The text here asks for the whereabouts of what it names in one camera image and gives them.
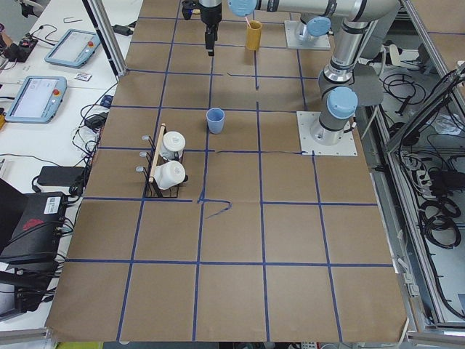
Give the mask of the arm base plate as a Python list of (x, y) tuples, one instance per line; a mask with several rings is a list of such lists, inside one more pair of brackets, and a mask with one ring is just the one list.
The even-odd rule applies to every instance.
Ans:
[(301, 152), (308, 156), (357, 156), (349, 122), (342, 130), (329, 131), (320, 124), (320, 112), (297, 111)]
[(329, 20), (313, 18), (307, 24), (301, 21), (284, 22), (286, 43), (289, 49), (311, 49), (328, 51), (331, 48), (327, 32)]

